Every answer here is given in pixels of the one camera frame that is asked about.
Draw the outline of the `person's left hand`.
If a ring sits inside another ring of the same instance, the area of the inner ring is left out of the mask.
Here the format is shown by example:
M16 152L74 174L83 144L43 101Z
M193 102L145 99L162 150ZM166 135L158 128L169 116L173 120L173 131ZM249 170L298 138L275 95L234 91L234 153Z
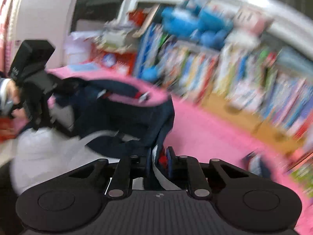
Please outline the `person's left hand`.
M20 103L19 89L12 79L8 80L5 90L7 97L12 100L14 104ZM28 122L25 109L15 109L12 111L12 116L14 117L13 122L15 131L18 133Z

